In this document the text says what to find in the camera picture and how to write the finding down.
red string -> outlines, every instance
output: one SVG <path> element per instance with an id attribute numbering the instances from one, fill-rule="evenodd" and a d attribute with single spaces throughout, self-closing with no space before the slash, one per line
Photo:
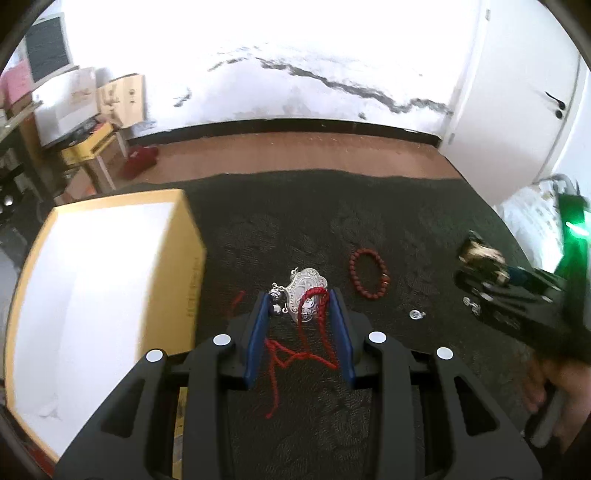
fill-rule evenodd
<path id="1" fill-rule="evenodd" d="M 246 291 L 241 290 L 240 292 L 238 292 L 238 295 L 236 295 L 236 297 L 234 298 L 234 300 L 232 300 L 230 307 L 228 308 L 228 312 L 226 314 L 226 316 L 228 318 L 231 318 L 232 315 L 234 314 L 234 309 L 236 308 L 236 305 L 238 305 L 242 299 L 244 298 Z"/>
<path id="2" fill-rule="evenodd" d="M 321 295 L 319 308 L 318 308 L 318 330 L 320 331 L 320 339 L 322 340 L 322 345 L 324 346 L 324 350 L 328 353 L 330 361 L 322 358 L 321 356 L 315 355 L 314 353 L 310 352 L 310 345 L 308 344 L 308 339 L 306 338 L 306 334 L 304 333 L 304 328 L 302 325 L 302 318 L 301 312 L 304 306 L 304 302 L 311 297 L 316 295 Z M 286 346 L 280 344 L 277 340 L 269 340 L 265 338 L 265 346 L 269 350 L 269 378 L 271 379 L 271 387 L 273 389 L 273 407 L 271 411 L 266 415 L 267 419 L 270 419 L 277 408 L 279 407 L 279 388 L 277 387 L 277 376 L 275 374 L 275 366 L 279 366 L 283 369 L 289 367 L 295 360 L 316 360 L 321 364 L 325 365 L 326 367 L 336 370 L 338 368 L 338 361 L 336 359 L 336 355 L 330 342 L 326 336 L 326 306 L 329 301 L 329 293 L 325 288 L 322 287 L 315 287 L 308 290 L 304 293 L 304 296 L 300 300 L 300 304 L 298 306 L 297 311 L 297 328 L 298 328 L 298 335 L 300 337 L 300 342 L 304 347 L 303 352 L 294 352 L 293 350 L 288 349 Z M 283 353 L 289 355 L 287 360 L 282 361 L 278 354 L 277 350 L 281 350 Z"/>

yellow box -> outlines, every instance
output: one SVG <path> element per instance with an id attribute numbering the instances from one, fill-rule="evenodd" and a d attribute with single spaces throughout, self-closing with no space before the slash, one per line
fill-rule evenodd
<path id="1" fill-rule="evenodd" d="M 90 160 L 99 155 L 114 139 L 113 126 L 107 122 L 86 140 L 71 147 L 64 148 L 61 151 L 61 157 L 68 165 Z"/>
<path id="2" fill-rule="evenodd" d="M 53 461 L 151 349 L 194 347 L 206 250 L 182 190 L 54 208 L 8 321 L 7 407 Z"/>

computer monitor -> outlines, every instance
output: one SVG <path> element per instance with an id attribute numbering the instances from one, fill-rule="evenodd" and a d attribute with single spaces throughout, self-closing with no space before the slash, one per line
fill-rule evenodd
<path id="1" fill-rule="evenodd" d="M 21 59 L 27 59 L 33 77 L 33 89 L 75 68 L 66 36 L 64 14 L 40 17 L 29 28 L 18 47 Z"/>

silver lock pendant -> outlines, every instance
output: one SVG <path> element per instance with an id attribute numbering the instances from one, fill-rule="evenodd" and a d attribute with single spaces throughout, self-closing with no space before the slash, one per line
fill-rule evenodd
<path id="1" fill-rule="evenodd" d="M 273 288 L 269 291 L 271 300 L 274 303 L 271 306 L 271 313 L 279 314 L 289 313 L 291 319 L 297 323 L 297 312 L 300 305 L 301 298 L 311 288 L 328 286 L 326 279 L 318 273 L 314 268 L 305 268 L 298 271 L 297 268 L 291 271 L 290 284 L 286 287 L 273 284 Z M 284 302 L 283 308 L 279 310 L 280 303 Z M 318 317 L 318 307 L 320 305 L 320 298 L 312 297 L 307 299 L 301 310 L 302 322 L 309 322 L 312 318 Z"/>

blue gripper pad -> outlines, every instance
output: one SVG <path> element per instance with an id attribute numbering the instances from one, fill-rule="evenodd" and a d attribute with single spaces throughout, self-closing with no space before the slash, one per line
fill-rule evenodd
<path id="1" fill-rule="evenodd" d="M 355 370 L 353 369 L 353 346 L 349 339 L 343 313 L 334 290 L 330 291 L 330 324 L 333 338 L 335 339 L 336 356 L 343 379 L 353 387 L 355 383 Z"/>
<path id="2" fill-rule="evenodd" d="M 270 297 L 267 293 L 262 299 L 261 307 L 256 316 L 251 338 L 248 343 L 248 354 L 246 356 L 246 368 L 244 371 L 244 381 L 248 388 L 251 388 L 256 380 L 256 375 L 261 364 L 265 337 L 269 328 L 269 299 Z"/>

